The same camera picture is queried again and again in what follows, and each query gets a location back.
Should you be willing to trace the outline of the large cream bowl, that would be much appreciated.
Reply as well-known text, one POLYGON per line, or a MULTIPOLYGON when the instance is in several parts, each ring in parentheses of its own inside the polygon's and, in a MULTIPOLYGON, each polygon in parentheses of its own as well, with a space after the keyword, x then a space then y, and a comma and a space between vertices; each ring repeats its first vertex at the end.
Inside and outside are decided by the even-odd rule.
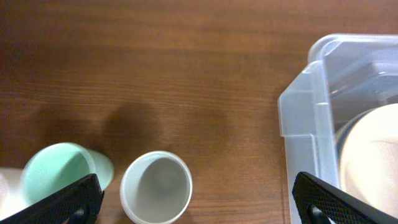
POLYGON ((367 110, 336 134, 341 190, 397 218, 397 104, 367 110))

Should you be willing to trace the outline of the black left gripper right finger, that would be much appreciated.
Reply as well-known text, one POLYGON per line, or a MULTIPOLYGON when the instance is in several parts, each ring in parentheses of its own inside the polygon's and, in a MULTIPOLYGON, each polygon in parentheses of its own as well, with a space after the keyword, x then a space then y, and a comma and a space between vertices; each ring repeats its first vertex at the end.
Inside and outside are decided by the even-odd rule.
POLYGON ((299 172, 292 195, 302 223, 397 223, 394 218, 308 172, 299 172))

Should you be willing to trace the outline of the grey plastic cup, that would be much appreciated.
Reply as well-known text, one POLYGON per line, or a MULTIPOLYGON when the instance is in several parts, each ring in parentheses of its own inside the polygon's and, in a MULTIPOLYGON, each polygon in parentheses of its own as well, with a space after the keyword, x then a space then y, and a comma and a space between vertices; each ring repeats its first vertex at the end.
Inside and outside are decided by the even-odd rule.
POLYGON ((168 151, 138 157, 125 171, 120 185, 124 212, 134 223, 170 224, 187 209, 193 179, 186 163, 168 151))

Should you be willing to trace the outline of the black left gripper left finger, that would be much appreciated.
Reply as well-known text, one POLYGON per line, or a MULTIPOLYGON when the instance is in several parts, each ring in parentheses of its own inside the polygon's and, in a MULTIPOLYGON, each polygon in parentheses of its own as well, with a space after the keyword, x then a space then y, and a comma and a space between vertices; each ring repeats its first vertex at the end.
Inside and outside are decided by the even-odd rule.
POLYGON ((88 174, 39 202, 1 221, 1 224, 94 224, 104 191, 96 174, 88 174))

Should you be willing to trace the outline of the mint green plastic cup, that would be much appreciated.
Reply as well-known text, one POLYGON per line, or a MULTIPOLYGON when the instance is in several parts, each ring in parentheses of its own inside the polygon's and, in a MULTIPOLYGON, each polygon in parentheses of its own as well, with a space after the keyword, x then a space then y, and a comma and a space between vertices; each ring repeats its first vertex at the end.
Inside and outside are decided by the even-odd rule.
POLYGON ((33 205, 88 174, 96 174, 105 190, 114 177, 111 159, 72 142, 53 144, 36 153, 24 167, 21 197, 26 205, 33 205))

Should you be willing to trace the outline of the white plastic cup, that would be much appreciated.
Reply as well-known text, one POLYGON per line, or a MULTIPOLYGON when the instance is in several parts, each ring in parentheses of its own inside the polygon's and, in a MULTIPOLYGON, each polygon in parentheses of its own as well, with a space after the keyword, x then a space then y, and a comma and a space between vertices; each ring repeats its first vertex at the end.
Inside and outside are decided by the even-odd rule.
POLYGON ((1 168, 1 220, 25 209, 27 204, 21 195, 22 169, 1 168))

